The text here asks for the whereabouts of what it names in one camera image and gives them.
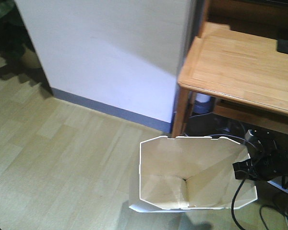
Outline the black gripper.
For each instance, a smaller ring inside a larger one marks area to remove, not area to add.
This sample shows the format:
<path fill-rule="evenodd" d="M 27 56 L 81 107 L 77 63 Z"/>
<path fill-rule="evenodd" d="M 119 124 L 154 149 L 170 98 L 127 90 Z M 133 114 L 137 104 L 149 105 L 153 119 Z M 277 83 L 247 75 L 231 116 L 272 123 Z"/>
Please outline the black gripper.
<path fill-rule="evenodd" d="M 288 149 L 236 162 L 232 166 L 237 180 L 270 181 L 288 175 Z"/>

